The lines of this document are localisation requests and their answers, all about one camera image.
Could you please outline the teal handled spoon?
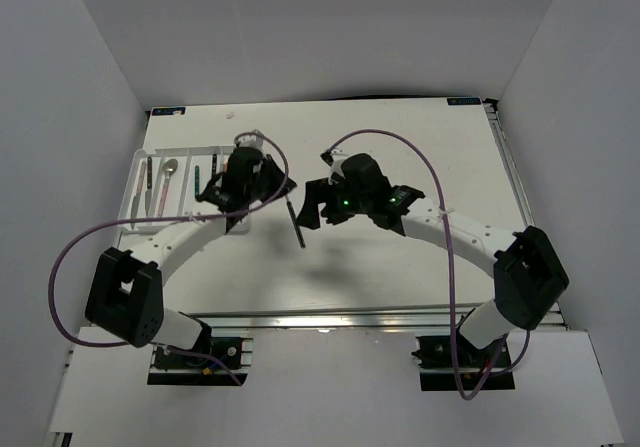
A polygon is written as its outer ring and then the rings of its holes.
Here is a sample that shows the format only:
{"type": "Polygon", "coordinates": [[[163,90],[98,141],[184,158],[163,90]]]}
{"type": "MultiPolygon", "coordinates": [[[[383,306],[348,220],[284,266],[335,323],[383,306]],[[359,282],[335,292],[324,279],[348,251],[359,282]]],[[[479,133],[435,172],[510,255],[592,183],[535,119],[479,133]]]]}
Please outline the teal handled spoon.
{"type": "Polygon", "coordinates": [[[291,219],[291,222],[292,222],[292,225],[293,225],[293,228],[294,228],[294,232],[295,232],[297,241],[299,243],[299,246],[302,249],[305,249],[306,248],[306,243],[305,243],[302,231],[301,231],[301,227],[297,223],[297,216],[296,216],[296,212],[295,212],[294,206],[293,206],[293,204],[292,204],[292,202],[290,200],[289,195],[285,195],[284,198],[285,198],[286,207],[288,209],[289,216],[290,216],[290,219],[291,219]]]}

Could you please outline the teal handled fork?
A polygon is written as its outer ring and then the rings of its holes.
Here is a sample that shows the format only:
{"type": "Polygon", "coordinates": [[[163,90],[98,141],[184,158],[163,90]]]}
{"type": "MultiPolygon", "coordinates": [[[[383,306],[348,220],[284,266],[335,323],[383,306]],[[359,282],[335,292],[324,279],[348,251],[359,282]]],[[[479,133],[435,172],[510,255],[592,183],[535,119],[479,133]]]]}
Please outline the teal handled fork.
{"type": "Polygon", "coordinates": [[[193,176],[193,189],[194,189],[194,199],[197,200],[200,194],[200,166],[196,165],[194,167],[194,176],[193,176]]]}

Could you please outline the pink handled spoon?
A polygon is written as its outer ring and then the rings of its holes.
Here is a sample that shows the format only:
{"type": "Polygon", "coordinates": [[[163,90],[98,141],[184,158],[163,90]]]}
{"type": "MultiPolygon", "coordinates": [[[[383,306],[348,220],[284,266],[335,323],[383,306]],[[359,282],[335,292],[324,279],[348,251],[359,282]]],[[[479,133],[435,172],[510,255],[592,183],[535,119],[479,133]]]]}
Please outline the pink handled spoon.
{"type": "Polygon", "coordinates": [[[155,212],[155,216],[161,218],[164,214],[164,209],[166,205],[166,199],[168,196],[169,186],[171,177],[176,173],[178,169],[178,160],[176,158],[170,158],[164,162],[161,172],[162,172],[162,185],[159,195],[159,200],[155,212]]]}

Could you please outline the black handled table knife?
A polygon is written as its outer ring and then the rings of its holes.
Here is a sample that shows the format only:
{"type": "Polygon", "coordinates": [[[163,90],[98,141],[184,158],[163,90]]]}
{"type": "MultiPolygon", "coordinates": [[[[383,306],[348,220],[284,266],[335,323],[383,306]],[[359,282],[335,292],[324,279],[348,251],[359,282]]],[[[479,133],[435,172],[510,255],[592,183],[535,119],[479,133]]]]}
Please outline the black handled table knife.
{"type": "Polygon", "coordinates": [[[152,157],[147,157],[146,159],[146,190],[144,193],[144,205],[145,205],[145,214],[147,217],[150,216],[151,209],[151,198],[153,191],[153,159],[152,157]]]}

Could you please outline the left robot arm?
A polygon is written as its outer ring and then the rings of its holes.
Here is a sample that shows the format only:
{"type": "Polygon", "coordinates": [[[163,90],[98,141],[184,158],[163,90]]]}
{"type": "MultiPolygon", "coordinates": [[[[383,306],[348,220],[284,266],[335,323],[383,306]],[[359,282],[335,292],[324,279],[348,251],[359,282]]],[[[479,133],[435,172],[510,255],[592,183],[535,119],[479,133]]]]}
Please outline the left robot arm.
{"type": "Polygon", "coordinates": [[[103,252],[85,317],[131,346],[174,347],[188,365],[202,365],[211,354],[211,329],[164,306],[166,281],[206,245],[228,234],[254,203],[264,206],[296,187],[261,149],[236,148],[226,170],[200,190],[198,209],[185,222],[172,222],[132,249],[103,252]]]}

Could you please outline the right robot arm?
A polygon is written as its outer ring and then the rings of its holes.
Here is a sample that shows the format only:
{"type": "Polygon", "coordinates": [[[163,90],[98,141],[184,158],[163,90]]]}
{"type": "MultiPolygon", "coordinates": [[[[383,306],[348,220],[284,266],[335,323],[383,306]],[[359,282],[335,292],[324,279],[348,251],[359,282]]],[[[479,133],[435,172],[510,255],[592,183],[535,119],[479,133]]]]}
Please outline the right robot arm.
{"type": "Polygon", "coordinates": [[[423,192],[393,185],[368,154],[331,163],[329,176],[310,180],[297,223],[310,230],[356,215],[403,237],[425,241],[474,264],[494,281],[494,296],[459,324],[453,357],[472,366],[488,345],[514,329],[532,331],[569,285],[569,277],[544,231],[502,230],[448,213],[423,192]]]}

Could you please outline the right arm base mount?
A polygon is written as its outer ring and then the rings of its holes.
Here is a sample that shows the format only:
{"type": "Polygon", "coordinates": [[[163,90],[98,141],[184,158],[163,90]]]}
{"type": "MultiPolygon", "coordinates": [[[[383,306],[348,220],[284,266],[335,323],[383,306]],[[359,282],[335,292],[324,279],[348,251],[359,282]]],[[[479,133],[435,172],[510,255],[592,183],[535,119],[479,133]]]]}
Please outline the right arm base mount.
{"type": "MultiPolygon", "coordinates": [[[[456,392],[451,343],[448,335],[421,336],[416,338],[417,348],[411,353],[419,371],[420,387],[423,392],[456,392]]],[[[465,340],[457,341],[457,359],[462,387],[471,392],[493,359],[500,340],[488,347],[476,349],[465,340]]],[[[512,364],[506,345],[502,346],[499,357],[482,389],[488,391],[508,391],[515,389],[511,372],[499,374],[512,364]]]]}

